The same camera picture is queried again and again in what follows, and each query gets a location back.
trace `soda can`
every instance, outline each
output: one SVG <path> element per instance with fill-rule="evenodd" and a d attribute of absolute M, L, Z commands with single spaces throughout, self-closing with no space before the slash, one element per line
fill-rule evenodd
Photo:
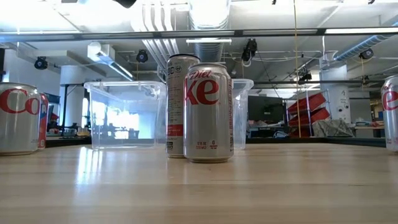
<path fill-rule="evenodd" d="M 0 83 L 0 155 L 37 150 L 40 94 L 36 87 Z"/>
<path fill-rule="evenodd" d="M 183 111 L 184 79 L 191 65 L 200 59 L 190 54 L 177 54 L 167 62 L 167 155 L 170 158 L 184 158 L 183 153 Z"/>
<path fill-rule="evenodd" d="M 184 97 L 184 156 L 192 162 L 226 162 L 234 154 L 232 79 L 226 67 L 191 66 Z"/>
<path fill-rule="evenodd" d="M 38 149 L 45 149 L 47 135 L 47 118 L 49 115 L 49 100 L 44 93 L 40 94 L 40 118 L 39 118 L 39 143 Z"/>
<path fill-rule="evenodd" d="M 387 149 L 398 152 L 398 76 L 386 78 L 381 88 Z"/>

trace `red storage bin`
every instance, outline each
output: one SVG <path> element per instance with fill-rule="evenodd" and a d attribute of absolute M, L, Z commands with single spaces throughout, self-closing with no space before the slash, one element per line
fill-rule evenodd
<path fill-rule="evenodd" d="M 302 137 L 302 138 L 309 138 L 310 136 L 311 136 L 310 127 L 301 128 L 301 137 Z M 290 137 L 299 138 L 299 137 L 300 137 L 300 135 L 299 135 L 299 129 L 296 128 L 295 131 L 293 131 L 293 132 L 290 134 Z"/>
<path fill-rule="evenodd" d="M 310 111 L 313 111 L 317 109 L 322 103 L 326 102 L 325 97 L 322 95 L 322 93 L 318 93 L 312 96 L 308 97 L 309 105 L 310 105 Z M 300 111 L 306 111 L 307 110 L 307 98 L 302 98 L 298 100 L 298 105 L 300 108 Z M 297 114 L 297 102 L 294 103 L 292 106 L 290 106 L 287 111 L 289 114 Z"/>
<path fill-rule="evenodd" d="M 326 110 L 326 108 L 319 108 L 316 109 L 315 111 L 312 111 L 310 113 L 310 116 L 312 124 L 318 120 L 327 119 L 330 116 L 330 114 L 328 110 Z M 308 113 L 307 112 L 300 113 L 300 125 L 306 125 L 309 124 L 309 122 L 310 121 L 308 120 Z M 289 121 L 289 126 L 298 126 L 298 125 L 299 125 L 299 119 L 297 116 L 295 116 Z"/>

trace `white column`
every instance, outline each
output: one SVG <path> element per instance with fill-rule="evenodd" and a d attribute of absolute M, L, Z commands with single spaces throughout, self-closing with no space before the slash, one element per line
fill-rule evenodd
<path fill-rule="evenodd" d="M 320 80 L 347 80 L 347 66 L 339 65 L 325 66 L 320 71 Z M 351 122 L 351 111 L 349 104 L 348 86 L 345 84 L 321 84 L 321 90 L 328 90 L 328 94 L 324 93 L 325 98 L 329 97 L 332 119 L 342 119 L 346 123 Z"/>
<path fill-rule="evenodd" d="M 74 65 L 64 65 L 61 68 L 61 84 L 78 84 L 85 81 L 84 68 Z M 63 101 L 65 96 L 65 87 L 60 89 L 60 123 L 62 125 L 63 116 L 65 116 L 65 126 L 71 126 L 73 123 L 81 125 L 81 117 L 83 116 L 83 99 L 84 99 L 84 87 L 82 86 L 70 86 L 68 87 L 67 96 L 67 110 L 63 114 Z"/>

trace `plastic storage container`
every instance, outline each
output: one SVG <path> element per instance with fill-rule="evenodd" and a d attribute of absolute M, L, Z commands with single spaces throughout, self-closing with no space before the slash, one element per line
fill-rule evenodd
<path fill-rule="evenodd" d="M 248 79 L 233 79 L 234 106 L 234 149 L 244 149 L 246 145 L 246 127 L 248 123 L 248 96 L 254 82 Z"/>
<path fill-rule="evenodd" d="M 166 138 L 166 86 L 88 82 L 93 149 L 155 147 Z"/>

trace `wooden table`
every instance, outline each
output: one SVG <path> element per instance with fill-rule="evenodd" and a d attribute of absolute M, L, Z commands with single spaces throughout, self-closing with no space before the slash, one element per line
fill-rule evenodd
<path fill-rule="evenodd" d="M 224 164 L 163 150 L 59 147 L 0 157 L 0 223 L 398 223 L 398 156 L 250 145 Z"/>

